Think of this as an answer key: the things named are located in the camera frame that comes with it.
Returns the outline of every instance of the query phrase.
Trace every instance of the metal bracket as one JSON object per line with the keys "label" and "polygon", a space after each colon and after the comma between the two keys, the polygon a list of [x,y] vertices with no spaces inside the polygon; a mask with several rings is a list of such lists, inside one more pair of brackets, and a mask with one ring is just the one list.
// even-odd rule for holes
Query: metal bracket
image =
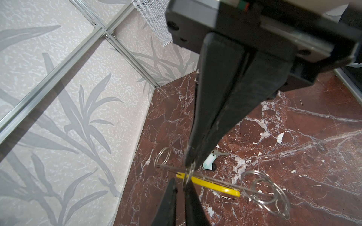
{"label": "metal bracket", "polygon": [[30,91],[5,117],[0,120],[0,144],[13,132],[24,118],[78,62],[78,60],[104,34],[97,26],[62,62],[54,68],[32,91]]}
{"label": "metal bracket", "polygon": [[103,35],[103,37],[105,37],[107,40],[110,38],[110,35],[108,35],[108,32],[105,32],[105,34]]}
{"label": "metal bracket", "polygon": [[69,0],[88,20],[90,23],[101,25],[105,30],[104,38],[107,39],[112,46],[140,73],[142,77],[154,88],[160,87],[160,84],[149,74],[144,66],[129,51],[123,43],[116,39],[114,34],[115,28],[130,14],[134,9],[133,0],[129,0],[122,9],[113,17],[113,19],[105,26],[102,20],[88,6],[84,0]]}

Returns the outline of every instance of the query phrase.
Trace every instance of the metal mesh panel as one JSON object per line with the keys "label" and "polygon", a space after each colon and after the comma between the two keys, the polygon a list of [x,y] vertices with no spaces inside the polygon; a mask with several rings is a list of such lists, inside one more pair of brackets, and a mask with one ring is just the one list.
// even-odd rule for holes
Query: metal mesh panel
{"label": "metal mesh panel", "polygon": [[172,41],[171,33],[167,30],[165,12],[169,0],[134,0],[133,5],[151,28],[163,46]]}

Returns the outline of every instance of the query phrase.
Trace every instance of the leaf pattern wallpaper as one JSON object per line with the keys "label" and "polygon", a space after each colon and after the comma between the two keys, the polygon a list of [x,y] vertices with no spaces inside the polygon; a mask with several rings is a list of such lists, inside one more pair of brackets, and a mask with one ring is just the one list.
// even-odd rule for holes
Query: leaf pattern wallpaper
{"label": "leaf pattern wallpaper", "polygon": [[106,25],[128,0],[83,0]]}
{"label": "leaf pattern wallpaper", "polygon": [[[0,225],[112,222],[153,89],[111,47],[101,38],[1,145]],[[59,62],[41,56],[48,74]]]}
{"label": "leaf pattern wallpaper", "polygon": [[115,34],[161,85],[196,70],[199,55],[172,42],[163,47],[137,10],[122,21]]}
{"label": "leaf pattern wallpaper", "polygon": [[[0,88],[21,100],[47,75],[42,53],[59,63],[92,30],[70,1],[0,1]],[[11,109],[0,100],[0,119]]]}

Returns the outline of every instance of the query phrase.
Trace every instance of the red marble floor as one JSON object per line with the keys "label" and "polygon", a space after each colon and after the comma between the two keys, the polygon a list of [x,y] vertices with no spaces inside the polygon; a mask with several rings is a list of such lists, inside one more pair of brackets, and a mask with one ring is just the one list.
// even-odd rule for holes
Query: red marble floor
{"label": "red marble floor", "polygon": [[[175,177],[154,168],[156,153],[168,146],[173,150],[169,164],[182,166],[194,78],[192,73],[155,91],[115,226],[151,224],[169,179]],[[245,170],[262,171],[285,190],[291,210],[285,221],[246,198],[228,198],[195,185],[212,225],[362,225],[362,106],[333,73],[320,74],[312,87],[261,103],[218,147],[231,155],[216,159],[217,170],[204,174],[240,183]],[[178,183],[176,225],[185,225]]]}

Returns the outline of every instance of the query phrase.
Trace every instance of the aluminum frame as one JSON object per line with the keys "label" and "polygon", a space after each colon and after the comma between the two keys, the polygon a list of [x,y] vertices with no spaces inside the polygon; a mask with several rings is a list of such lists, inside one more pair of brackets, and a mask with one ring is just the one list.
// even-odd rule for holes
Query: aluminum frame
{"label": "aluminum frame", "polygon": [[334,69],[333,72],[342,80],[343,84],[351,91],[352,95],[357,99],[357,101],[362,104],[362,92],[354,84],[354,82],[344,73],[341,68]]}
{"label": "aluminum frame", "polygon": [[104,34],[104,28],[102,26],[96,26],[53,71],[0,120],[0,144],[4,142],[24,118]]}
{"label": "aluminum frame", "polygon": [[104,37],[111,45],[134,67],[138,73],[154,88],[160,87],[160,84],[149,74],[138,59],[129,51],[124,44],[118,40],[113,32],[114,29],[134,10],[133,0],[129,0],[122,9],[113,17],[113,19],[105,26],[102,20],[83,0],[69,0],[93,26],[101,25],[105,30]]}

